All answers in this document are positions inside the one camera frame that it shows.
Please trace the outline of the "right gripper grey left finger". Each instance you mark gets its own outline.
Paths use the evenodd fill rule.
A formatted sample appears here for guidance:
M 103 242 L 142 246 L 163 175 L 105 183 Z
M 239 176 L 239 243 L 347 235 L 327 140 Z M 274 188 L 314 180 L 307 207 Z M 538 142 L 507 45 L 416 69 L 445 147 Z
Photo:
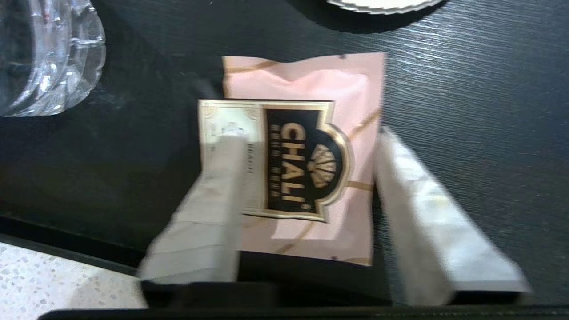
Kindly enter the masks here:
M 138 268 L 160 285 L 234 282 L 238 274 L 248 138 L 223 135 Z

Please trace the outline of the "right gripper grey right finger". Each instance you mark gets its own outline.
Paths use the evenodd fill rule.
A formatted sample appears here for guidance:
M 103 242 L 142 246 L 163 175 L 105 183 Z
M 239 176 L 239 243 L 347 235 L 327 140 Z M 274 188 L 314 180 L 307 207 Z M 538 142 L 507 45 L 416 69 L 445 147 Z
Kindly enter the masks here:
M 387 126 L 374 166 L 407 304 L 516 304 L 530 293 L 522 269 Z

